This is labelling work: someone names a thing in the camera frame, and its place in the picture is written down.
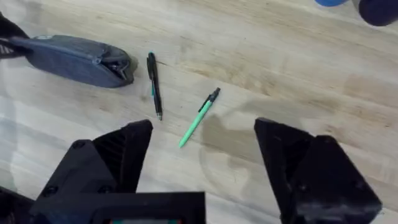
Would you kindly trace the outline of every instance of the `pen clip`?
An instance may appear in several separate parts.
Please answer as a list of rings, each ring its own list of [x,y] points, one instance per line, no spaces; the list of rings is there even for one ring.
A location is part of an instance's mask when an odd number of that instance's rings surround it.
[[[203,107],[206,105],[207,101],[210,99],[211,95],[207,96],[207,99],[205,100],[205,102],[202,104],[202,106],[200,107],[200,109],[198,110],[198,113],[200,113],[200,111],[203,109]]]

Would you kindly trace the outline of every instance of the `blue object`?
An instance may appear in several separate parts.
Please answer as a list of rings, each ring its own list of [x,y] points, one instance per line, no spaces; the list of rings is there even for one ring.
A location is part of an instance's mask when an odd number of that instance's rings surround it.
[[[321,6],[332,7],[343,4],[347,0],[315,0],[315,1]]]

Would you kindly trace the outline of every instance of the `black plastic part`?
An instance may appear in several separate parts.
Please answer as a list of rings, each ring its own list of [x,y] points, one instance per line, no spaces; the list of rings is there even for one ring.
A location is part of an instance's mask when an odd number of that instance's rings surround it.
[[[313,137],[264,118],[254,129],[283,224],[367,224],[381,210],[333,137]]]
[[[206,223],[204,192],[136,194],[151,132],[144,120],[94,141],[74,142],[30,210],[33,224]]]
[[[34,201],[0,187],[0,224],[28,223]]]

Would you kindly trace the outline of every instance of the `screw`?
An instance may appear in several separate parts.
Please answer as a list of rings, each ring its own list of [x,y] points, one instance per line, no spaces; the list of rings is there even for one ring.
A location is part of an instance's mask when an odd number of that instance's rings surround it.
[[[58,191],[58,187],[57,186],[48,186],[44,189],[43,191],[43,196],[44,197],[49,197],[51,195],[56,194]]]
[[[72,144],[72,148],[74,149],[80,149],[82,148],[86,143],[82,140],[77,140]]]
[[[113,188],[109,185],[104,185],[98,189],[98,193],[100,194],[108,194],[111,193]]]

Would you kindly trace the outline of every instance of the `wooden table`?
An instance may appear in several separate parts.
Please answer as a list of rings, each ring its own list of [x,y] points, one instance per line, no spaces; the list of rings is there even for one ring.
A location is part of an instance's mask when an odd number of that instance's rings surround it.
[[[365,24],[351,2],[312,0],[2,0],[29,35],[68,34],[139,61],[133,85],[97,88],[0,62],[0,185],[31,198],[70,144],[149,118],[140,192],[204,190],[208,223],[279,223],[253,131],[258,116],[331,134],[398,218],[398,24]],[[145,57],[159,61],[164,120]],[[204,99],[217,102],[183,149]]]

